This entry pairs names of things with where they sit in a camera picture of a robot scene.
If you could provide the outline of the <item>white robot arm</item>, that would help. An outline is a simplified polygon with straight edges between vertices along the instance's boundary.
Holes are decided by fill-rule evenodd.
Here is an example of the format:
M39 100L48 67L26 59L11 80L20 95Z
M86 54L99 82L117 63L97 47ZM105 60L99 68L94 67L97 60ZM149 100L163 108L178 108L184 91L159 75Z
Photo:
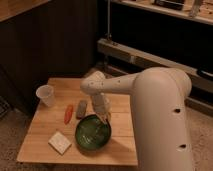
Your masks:
M101 120L107 118L102 93L130 96L139 171L195 171L185 109L191 89L184 71L167 67L110 79L97 71L81 83Z

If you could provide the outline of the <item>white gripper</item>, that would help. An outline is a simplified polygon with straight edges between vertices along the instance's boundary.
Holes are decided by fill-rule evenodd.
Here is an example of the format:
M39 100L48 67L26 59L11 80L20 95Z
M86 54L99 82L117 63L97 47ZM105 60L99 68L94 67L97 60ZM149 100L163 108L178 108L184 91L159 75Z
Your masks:
M98 114L98 118L104 124L103 118L101 116L106 116L105 120L111 121L111 113L110 111L110 103L109 99L104 93L98 93L91 96L92 107L96 114Z

